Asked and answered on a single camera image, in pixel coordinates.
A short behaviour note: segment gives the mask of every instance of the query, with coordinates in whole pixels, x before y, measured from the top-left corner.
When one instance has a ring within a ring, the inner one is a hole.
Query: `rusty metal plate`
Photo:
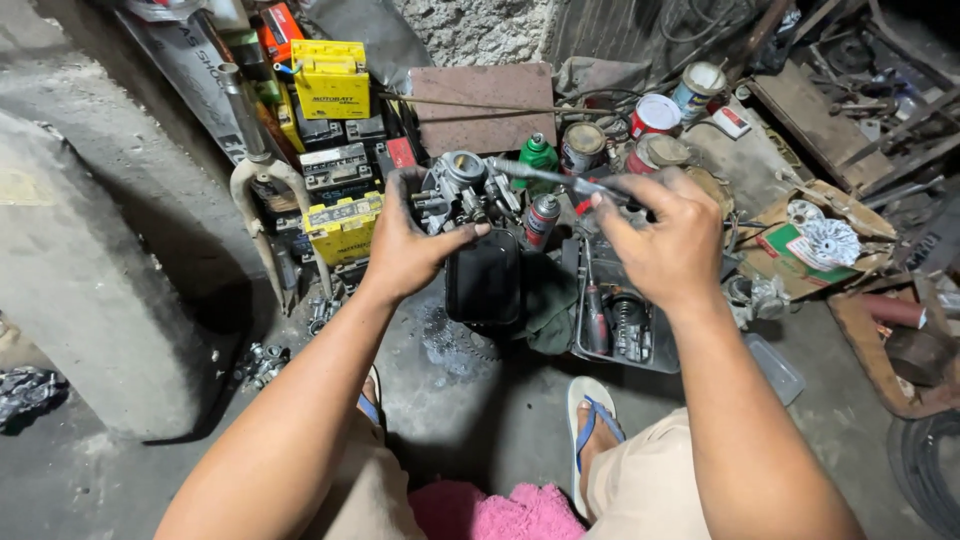
[[[550,65],[413,67],[413,95],[463,103],[553,107]],[[451,150],[488,154],[518,150],[530,134],[557,144],[552,112],[522,112],[416,103],[420,142],[431,157]]]

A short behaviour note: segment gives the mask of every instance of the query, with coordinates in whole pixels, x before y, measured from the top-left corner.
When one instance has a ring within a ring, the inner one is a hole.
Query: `hand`
[[[604,184],[632,194],[652,210],[656,223],[634,229],[608,198],[590,202],[597,223],[623,262],[634,286],[670,315],[720,293],[720,208],[677,167],[663,169],[663,182],[624,175]]]
[[[383,210],[373,229],[370,265],[361,286],[393,303],[426,287],[451,253],[490,232],[486,223],[469,223],[436,236],[421,231],[410,215],[409,191],[419,189],[425,175],[423,167],[387,175]]]

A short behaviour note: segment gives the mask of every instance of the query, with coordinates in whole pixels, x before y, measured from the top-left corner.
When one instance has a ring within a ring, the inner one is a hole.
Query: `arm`
[[[344,451],[351,410],[399,302],[437,275],[457,248],[490,230],[427,237],[413,226],[394,171],[367,274],[333,319],[253,400],[190,473],[155,540],[296,538],[317,513]]]
[[[719,208],[677,168],[614,179],[657,216],[633,229],[595,195],[631,282],[666,313],[680,353],[693,465],[710,537],[863,538],[740,337],[718,286]]]

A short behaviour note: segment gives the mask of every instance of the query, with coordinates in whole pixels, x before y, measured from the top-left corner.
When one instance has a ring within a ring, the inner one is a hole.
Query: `right hand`
[[[670,315],[697,303],[722,300],[720,293],[720,207],[677,167],[663,169],[662,183],[623,175],[604,184],[634,196],[657,222],[634,229],[609,198],[590,199],[634,286]]]

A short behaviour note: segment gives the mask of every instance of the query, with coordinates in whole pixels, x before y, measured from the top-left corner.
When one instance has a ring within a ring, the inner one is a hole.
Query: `clear plastic container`
[[[780,397],[783,406],[790,405],[797,396],[804,391],[806,380],[786,358],[780,355],[773,345],[763,339],[758,333],[748,333],[743,336],[743,342],[747,344],[750,353],[754,355],[756,363],[763,370],[763,375],[767,377],[770,384]]]

